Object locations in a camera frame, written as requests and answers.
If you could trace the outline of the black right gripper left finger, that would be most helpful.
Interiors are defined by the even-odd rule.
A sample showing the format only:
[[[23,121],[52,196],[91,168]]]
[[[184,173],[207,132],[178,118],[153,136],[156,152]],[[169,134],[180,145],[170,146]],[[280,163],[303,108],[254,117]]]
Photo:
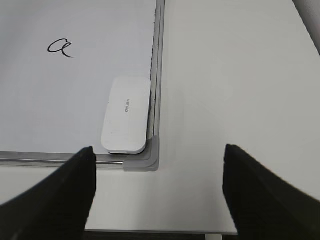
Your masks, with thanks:
[[[0,206],[2,240],[82,240],[97,188],[93,147]]]

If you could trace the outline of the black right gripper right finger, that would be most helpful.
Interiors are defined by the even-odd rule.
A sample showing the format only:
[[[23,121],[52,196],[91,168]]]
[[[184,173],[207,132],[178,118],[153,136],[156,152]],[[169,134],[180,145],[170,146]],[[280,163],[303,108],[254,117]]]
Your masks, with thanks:
[[[237,145],[225,146],[222,190],[240,240],[320,238],[320,202]]]

